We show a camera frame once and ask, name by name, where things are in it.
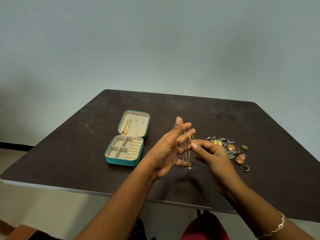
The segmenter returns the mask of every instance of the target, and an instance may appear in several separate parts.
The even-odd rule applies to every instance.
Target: open jewelry box
[[[120,135],[112,139],[104,154],[106,161],[110,164],[136,166],[141,157],[143,138],[147,135],[149,122],[148,113],[125,111],[118,126]]]

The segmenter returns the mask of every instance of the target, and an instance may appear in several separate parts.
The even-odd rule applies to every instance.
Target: bracelet
[[[283,226],[284,226],[284,224],[285,224],[286,218],[285,218],[285,215],[284,215],[284,214],[281,213],[281,215],[282,215],[282,218],[281,218],[282,222],[278,225],[278,228],[277,228],[276,230],[271,231],[270,234],[262,234],[261,236],[256,235],[256,238],[258,238],[258,239],[266,239],[266,238],[274,235],[275,233],[277,233],[280,229],[282,229]]]

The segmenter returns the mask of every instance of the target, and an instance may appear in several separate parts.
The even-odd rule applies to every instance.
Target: black baseboard
[[[0,142],[0,148],[28,152],[31,149],[33,149],[33,145],[22,145],[22,144]]]

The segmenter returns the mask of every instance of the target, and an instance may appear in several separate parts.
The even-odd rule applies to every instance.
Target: person's right arm
[[[215,188],[229,201],[255,235],[270,234],[278,228],[281,213],[241,180],[222,146],[206,140],[194,140],[188,149],[195,152],[196,159],[206,163],[213,175]],[[283,228],[267,239],[314,238],[286,218]]]

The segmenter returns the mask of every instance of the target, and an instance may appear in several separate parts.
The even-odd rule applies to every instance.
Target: gray wall
[[[120,89],[256,102],[320,160],[319,7],[1,0],[0,141],[35,145],[103,89]]]

